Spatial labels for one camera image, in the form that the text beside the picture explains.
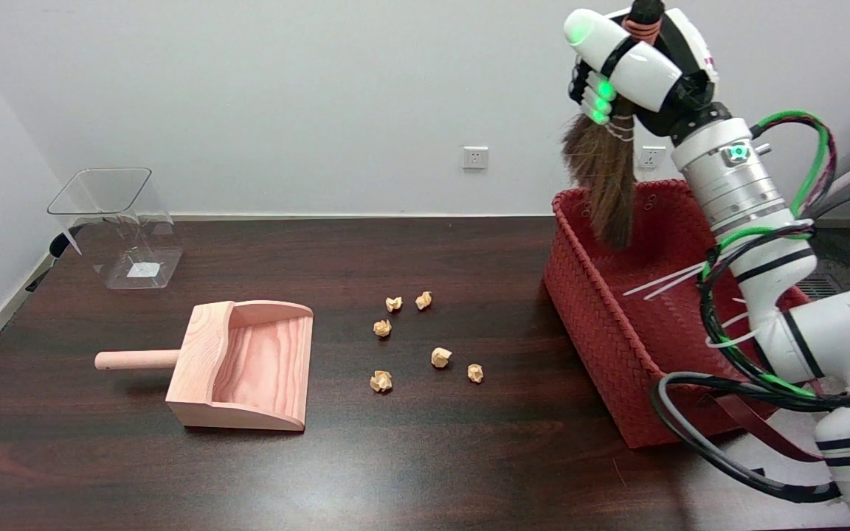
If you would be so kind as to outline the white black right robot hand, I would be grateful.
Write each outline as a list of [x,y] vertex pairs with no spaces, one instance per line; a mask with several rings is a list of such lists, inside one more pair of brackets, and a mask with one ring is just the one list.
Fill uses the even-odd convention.
[[671,136],[719,98],[711,51],[681,9],[662,1],[610,14],[576,9],[563,30],[576,51],[569,98],[599,125],[633,114],[652,135]]

